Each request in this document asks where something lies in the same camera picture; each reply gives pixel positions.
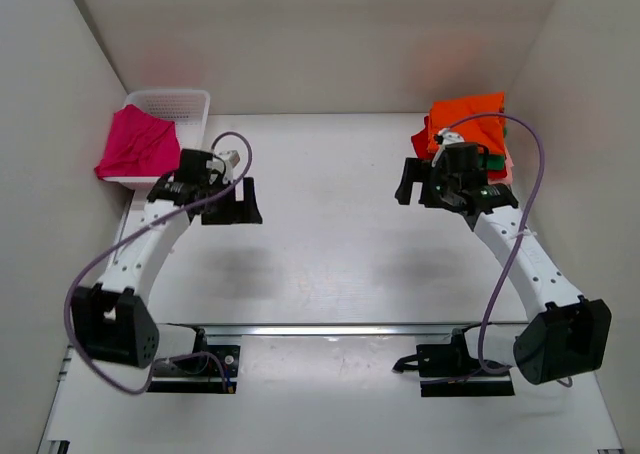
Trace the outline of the magenta t shirt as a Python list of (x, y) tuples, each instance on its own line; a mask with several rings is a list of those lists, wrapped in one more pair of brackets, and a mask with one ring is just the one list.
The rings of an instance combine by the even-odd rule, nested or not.
[(103, 157), (94, 172), (99, 179), (161, 176), (179, 166), (180, 152), (174, 121), (128, 104), (113, 115)]

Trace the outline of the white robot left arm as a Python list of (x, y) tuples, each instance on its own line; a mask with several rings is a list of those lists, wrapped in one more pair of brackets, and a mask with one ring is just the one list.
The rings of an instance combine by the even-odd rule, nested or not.
[(113, 263), (93, 285), (73, 287), (66, 323), (90, 359), (136, 368), (154, 361), (160, 331), (147, 309), (151, 288), (194, 220), (261, 223), (253, 178), (234, 174), (239, 162), (235, 150), (183, 150), (178, 168), (149, 191), (136, 237), (117, 247)]

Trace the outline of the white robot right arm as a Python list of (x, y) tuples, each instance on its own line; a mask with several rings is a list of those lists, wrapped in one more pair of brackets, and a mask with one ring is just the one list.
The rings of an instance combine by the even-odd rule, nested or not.
[(454, 142), (432, 161), (408, 158), (395, 193), (407, 205), (419, 184), (421, 205), (462, 216), (502, 266), (499, 280), (511, 282), (525, 309), (528, 323), (518, 334), (489, 320), (455, 330), (448, 350), (453, 376), (515, 368), (539, 385), (600, 369), (609, 307), (587, 299), (560, 272), (527, 227), (511, 189), (489, 182), (487, 156), (486, 147)]

